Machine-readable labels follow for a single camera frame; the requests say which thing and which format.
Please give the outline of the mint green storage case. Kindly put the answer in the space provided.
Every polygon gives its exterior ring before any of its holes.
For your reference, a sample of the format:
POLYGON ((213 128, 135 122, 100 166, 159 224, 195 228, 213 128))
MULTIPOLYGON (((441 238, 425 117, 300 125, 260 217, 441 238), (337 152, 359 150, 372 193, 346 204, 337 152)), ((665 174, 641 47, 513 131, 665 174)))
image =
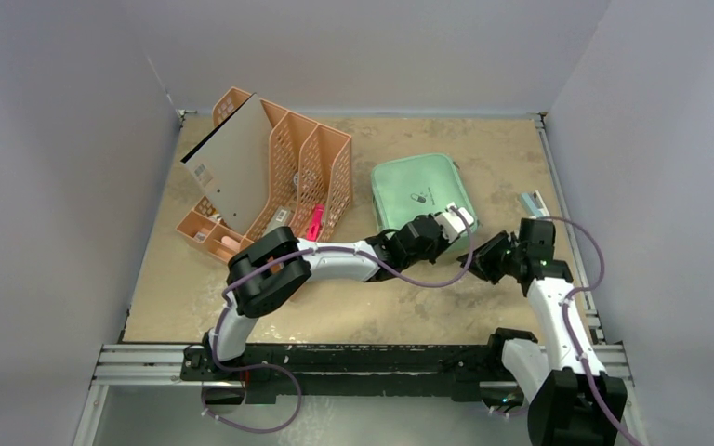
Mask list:
POLYGON ((469 212, 472 234, 477 234, 477 213, 448 155, 428 153, 377 164, 370 179, 379 231, 398 230, 416 216, 446 210, 453 203, 469 212))

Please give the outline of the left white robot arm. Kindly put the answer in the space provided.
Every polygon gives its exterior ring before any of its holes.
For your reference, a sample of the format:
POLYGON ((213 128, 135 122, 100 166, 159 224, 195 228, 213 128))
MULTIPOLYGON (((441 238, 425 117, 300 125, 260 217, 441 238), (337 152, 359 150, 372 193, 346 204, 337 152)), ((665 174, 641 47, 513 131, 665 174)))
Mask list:
POLYGON ((304 284, 329 280, 385 282, 421 261, 435 263, 462 236, 469 217, 454 207, 417 216, 398 230, 355 243, 321 243, 280 227, 249 245, 228 265, 225 308, 208 333, 204 367, 218 380, 237 374, 258 320, 283 306, 304 284))

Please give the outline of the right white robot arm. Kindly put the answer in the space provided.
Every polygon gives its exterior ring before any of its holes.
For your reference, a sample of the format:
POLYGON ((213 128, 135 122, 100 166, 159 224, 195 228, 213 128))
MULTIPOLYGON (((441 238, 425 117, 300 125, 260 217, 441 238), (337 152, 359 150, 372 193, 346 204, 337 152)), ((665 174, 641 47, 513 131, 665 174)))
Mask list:
POLYGON ((513 278, 545 336, 539 346, 528 334, 497 330, 484 354, 491 375, 512 375, 520 385, 531 443, 613 445, 628 391, 622 379, 608 374, 588 330, 577 324, 575 296, 585 289, 574 285, 568 264, 554 256, 558 220, 524 218, 518 232, 502 231, 458 261, 491 284, 513 278))

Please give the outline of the pink marker pen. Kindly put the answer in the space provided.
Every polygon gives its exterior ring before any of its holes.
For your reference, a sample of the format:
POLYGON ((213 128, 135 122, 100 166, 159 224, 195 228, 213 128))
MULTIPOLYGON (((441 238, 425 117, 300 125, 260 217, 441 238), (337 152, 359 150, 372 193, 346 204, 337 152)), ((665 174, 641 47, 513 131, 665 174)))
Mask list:
POLYGON ((324 219, 324 205, 322 203, 317 203, 314 205, 311 213, 311 221, 306 231, 304 238, 308 241, 315 242, 322 230, 324 219))

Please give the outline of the pink plastic desk organizer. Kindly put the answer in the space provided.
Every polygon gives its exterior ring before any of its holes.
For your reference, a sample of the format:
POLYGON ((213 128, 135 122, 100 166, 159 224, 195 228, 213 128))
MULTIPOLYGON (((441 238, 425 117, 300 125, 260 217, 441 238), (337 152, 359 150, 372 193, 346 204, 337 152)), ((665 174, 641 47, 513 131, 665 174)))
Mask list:
POLYGON ((353 198, 351 136, 264 98, 261 102, 272 124, 269 195, 247 234, 232 230, 205 195, 176 227, 190 245, 223 263, 280 226, 304 238, 317 203, 324 205, 324 219, 316 242, 326 242, 353 198))

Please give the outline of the grey folder board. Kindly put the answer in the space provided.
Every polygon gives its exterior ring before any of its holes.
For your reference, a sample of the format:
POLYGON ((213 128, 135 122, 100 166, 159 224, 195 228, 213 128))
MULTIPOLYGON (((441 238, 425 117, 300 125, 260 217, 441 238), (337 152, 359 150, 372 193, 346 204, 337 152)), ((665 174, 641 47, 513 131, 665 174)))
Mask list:
POLYGON ((272 124, 261 98, 232 88, 213 111, 214 129, 181 162, 225 223, 246 235, 269 195, 272 124))

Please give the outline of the black table front rail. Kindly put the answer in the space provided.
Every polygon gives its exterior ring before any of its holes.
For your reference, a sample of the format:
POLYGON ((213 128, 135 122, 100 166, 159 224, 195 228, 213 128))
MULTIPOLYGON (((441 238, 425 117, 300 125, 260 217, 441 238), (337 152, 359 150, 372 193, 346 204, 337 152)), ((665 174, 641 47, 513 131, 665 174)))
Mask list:
POLYGON ((514 404, 521 390, 487 345, 253 343, 222 371, 202 346, 116 344, 101 349, 95 385, 208 387, 280 396, 443 397, 514 404))

